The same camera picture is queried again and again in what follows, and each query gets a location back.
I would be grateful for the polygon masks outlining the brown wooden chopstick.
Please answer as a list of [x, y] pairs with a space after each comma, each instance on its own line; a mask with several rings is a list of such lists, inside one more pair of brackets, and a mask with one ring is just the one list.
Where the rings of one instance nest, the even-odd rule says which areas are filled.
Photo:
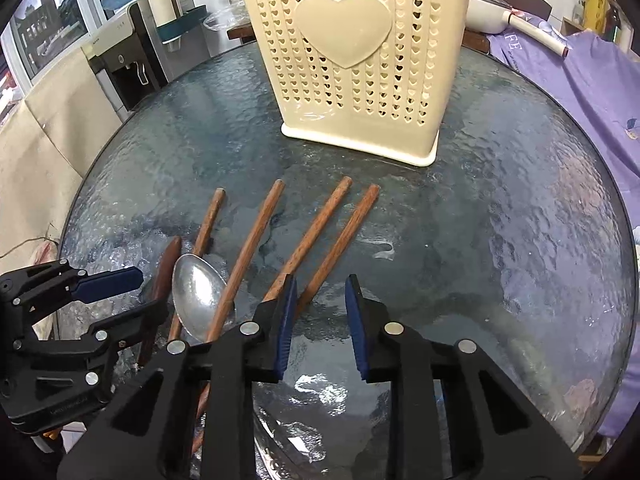
[[228, 318], [232, 302], [238, 292], [243, 276], [256, 252], [258, 243], [264, 234], [266, 226], [268, 226], [274, 208], [284, 190], [285, 184], [281, 179], [273, 182], [270, 191], [262, 203], [262, 208], [258, 212], [255, 222], [247, 235], [247, 238], [241, 248], [239, 257], [235, 261], [235, 265], [231, 271], [229, 281], [224, 288], [218, 302], [218, 308], [212, 322], [209, 324], [206, 333], [206, 342], [212, 342], [218, 339], [222, 333], [224, 322]]
[[351, 185], [351, 177], [342, 177], [342, 180], [338, 182], [338, 185], [334, 188], [318, 214], [314, 217], [314, 221], [311, 222], [311, 225], [293, 250], [292, 255], [288, 257], [288, 260], [286, 260], [286, 263], [282, 266], [278, 276], [272, 282], [270, 289], [265, 293], [262, 300], [269, 301], [277, 298], [282, 289], [285, 278], [288, 274], [293, 274], [303, 262]]
[[377, 184], [371, 184], [367, 189], [366, 194], [362, 196], [362, 199], [358, 203], [356, 209], [352, 212], [352, 215], [349, 217], [344, 228], [341, 230], [340, 235], [337, 237], [329, 252], [322, 260], [322, 263], [320, 263], [320, 266], [318, 266], [318, 269], [314, 272], [314, 275], [308, 285], [300, 295], [296, 307], [297, 315], [300, 315], [314, 299], [314, 296], [317, 295], [317, 292], [333, 271], [334, 266], [337, 265], [338, 260], [340, 260], [348, 245], [357, 234], [360, 226], [363, 224], [363, 221], [366, 220], [367, 215], [378, 199], [378, 194], [380, 194], [380, 187]]
[[[226, 191], [223, 188], [216, 188], [213, 198], [210, 201], [209, 206], [206, 210], [203, 223], [200, 227], [200, 230], [198, 231], [198, 236], [196, 237], [193, 250], [192, 252], [188, 252], [188, 254], [193, 254], [203, 258], [205, 249], [207, 248], [210, 240], [210, 234], [212, 234], [214, 222], [217, 218], [217, 214], [220, 211], [222, 202], [224, 201], [225, 197], [226, 197]], [[170, 340], [179, 339], [182, 329], [183, 327], [175, 311], [174, 317], [172, 318], [172, 321], [171, 321], [170, 330], [169, 330], [169, 339]]]

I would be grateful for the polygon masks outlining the steel spoon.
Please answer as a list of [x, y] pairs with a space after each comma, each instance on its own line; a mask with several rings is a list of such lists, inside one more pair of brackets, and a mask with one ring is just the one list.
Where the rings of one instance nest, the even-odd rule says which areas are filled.
[[186, 332], [198, 342], [205, 342], [226, 281], [203, 258], [184, 254], [172, 272], [172, 299], [176, 315]]
[[[174, 236], [167, 245], [162, 258], [160, 258], [151, 292], [152, 300], [166, 300], [168, 298], [171, 289], [172, 271], [181, 255], [181, 249], [182, 238]], [[138, 367], [145, 366], [151, 359], [156, 333], [157, 326], [152, 326], [145, 332], [137, 358]]]

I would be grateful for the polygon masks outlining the beige cloth cover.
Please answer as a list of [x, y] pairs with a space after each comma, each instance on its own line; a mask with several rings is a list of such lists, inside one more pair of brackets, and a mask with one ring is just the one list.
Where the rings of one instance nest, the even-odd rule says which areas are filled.
[[79, 185], [122, 125], [76, 49], [55, 62], [1, 127], [1, 271], [31, 266], [61, 239]]

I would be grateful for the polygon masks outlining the round glass table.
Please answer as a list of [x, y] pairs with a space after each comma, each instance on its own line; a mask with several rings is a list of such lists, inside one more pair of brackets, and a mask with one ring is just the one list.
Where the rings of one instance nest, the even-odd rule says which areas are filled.
[[93, 163], [62, 235], [90, 273], [147, 278], [173, 237], [191, 246], [226, 192], [206, 259], [228, 274], [275, 180], [285, 188], [231, 315], [254, 307], [344, 177], [350, 189], [297, 270], [309, 283], [371, 185], [378, 200], [303, 310], [288, 369], [254, 389], [262, 478], [381, 479], [390, 389], [356, 369], [344, 284], [422, 336], [474, 340], [574, 450], [598, 429], [634, 334], [637, 271], [620, 192], [550, 96], [503, 64], [460, 54], [435, 161], [416, 168], [289, 139], [256, 44], [146, 100]]

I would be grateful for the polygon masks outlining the water dispenser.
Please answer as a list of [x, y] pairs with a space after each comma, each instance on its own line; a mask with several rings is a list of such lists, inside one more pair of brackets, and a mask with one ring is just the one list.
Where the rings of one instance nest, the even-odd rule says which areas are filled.
[[93, 73], [113, 87], [119, 110], [133, 110], [147, 96], [209, 59], [205, 6], [157, 26], [149, 0], [131, 1], [82, 47]]

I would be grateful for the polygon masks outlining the cream plastic utensil holder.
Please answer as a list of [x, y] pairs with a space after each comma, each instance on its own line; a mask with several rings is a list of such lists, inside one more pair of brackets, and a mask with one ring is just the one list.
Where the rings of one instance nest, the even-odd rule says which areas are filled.
[[469, 0], [244, 0], [292, 139], [434, 162]]

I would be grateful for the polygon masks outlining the purple floral cloth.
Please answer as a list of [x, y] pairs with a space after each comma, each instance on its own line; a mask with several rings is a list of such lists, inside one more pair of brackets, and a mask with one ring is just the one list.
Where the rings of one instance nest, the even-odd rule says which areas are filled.
[[515, 29], [465, 116], [488, 171], [494, 332], [569, 444], [617, 436], [638, 334], [639, 66], [592, 32], [559, 56]]

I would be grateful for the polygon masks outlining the yellow box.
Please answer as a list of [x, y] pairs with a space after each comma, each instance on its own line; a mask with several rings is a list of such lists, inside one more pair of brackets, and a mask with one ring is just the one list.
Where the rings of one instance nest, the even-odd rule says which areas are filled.
[[584, 27], [601, 36], [605, 30], [605, 15], [608, 0], [586, 0], [584, 7]]

